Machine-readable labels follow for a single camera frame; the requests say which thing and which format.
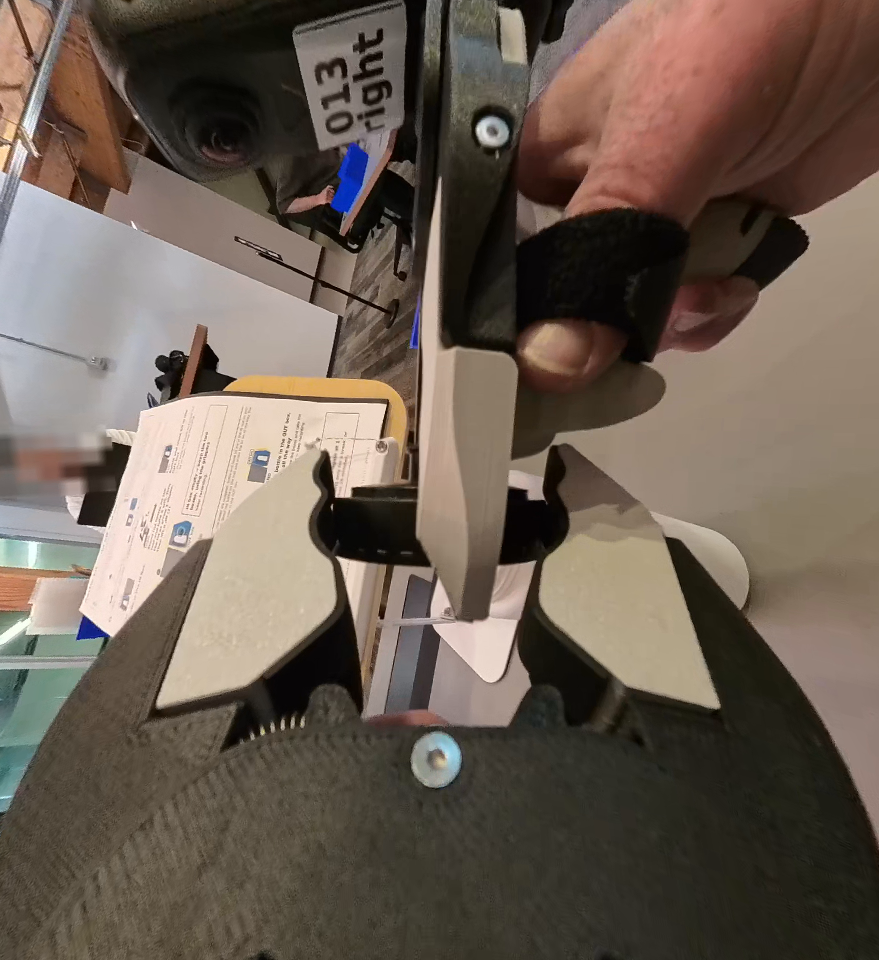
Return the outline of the person's right hand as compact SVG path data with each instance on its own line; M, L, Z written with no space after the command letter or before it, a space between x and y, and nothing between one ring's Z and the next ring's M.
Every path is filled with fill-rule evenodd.
M879 172L879 1L628 2L579 38L527 111L533 203L795 217Z

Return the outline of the printed paper sheet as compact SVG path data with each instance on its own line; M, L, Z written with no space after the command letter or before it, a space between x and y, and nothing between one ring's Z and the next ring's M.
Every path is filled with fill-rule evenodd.
M222 391L140 415L117 498L80 606L112 637L197 542L312 450L330 460L335 495L392 483L405 421L383 396Z

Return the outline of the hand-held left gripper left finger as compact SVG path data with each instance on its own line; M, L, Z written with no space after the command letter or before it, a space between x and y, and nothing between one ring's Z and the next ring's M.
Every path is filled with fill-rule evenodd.
M308 450L217 529L160 684L161 714L244 704L256 718L348 688L348 592L327 541L335 488Z

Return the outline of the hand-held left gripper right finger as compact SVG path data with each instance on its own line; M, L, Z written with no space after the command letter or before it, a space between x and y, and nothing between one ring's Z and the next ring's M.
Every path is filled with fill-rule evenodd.
M617 721L641 699L714 714L720 699L662 528L575 447L553 446L545 504L558 545L533 572L522 663L566 721Z

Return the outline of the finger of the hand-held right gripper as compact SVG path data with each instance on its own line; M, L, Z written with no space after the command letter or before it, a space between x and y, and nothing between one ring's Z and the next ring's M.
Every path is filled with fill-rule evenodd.
M420 297L415 534L457 619L489 616L503 545L518 394L507 353L445 345L443 189L437 188Z

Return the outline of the black bottle lid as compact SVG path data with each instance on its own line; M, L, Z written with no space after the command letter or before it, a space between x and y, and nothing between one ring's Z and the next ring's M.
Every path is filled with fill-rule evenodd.
M334 500L328 533L338 558L385 566L431 566L416 534L418 489L410 485L360 486ZM525 489L507 491L500 566L544 559L565 539L569 520L558 505Z

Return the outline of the wooden display board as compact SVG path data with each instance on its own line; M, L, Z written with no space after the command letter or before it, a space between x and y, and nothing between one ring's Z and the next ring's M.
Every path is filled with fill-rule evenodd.
M250 375L225 389L245 397L237 479L265 481L311 450L330 460L335 495L403 478L408 414L399 393L375 380Z

